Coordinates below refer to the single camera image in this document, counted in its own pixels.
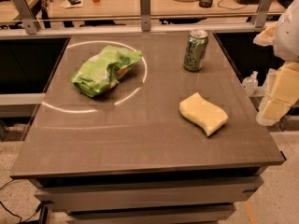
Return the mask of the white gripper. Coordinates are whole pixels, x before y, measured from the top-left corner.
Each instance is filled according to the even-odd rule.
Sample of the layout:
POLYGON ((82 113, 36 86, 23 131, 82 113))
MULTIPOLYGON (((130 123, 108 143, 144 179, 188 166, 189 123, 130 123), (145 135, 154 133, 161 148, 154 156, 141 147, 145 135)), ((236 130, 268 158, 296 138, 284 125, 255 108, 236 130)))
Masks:
POLYGON ((285 62, 275 74, 270 92, 262 99, 256 121, 272 126, 285 116, 299 100, 299 0, 293 0, 278 22, 257 34, 253 43, 272 46, 277 57, 285 62))

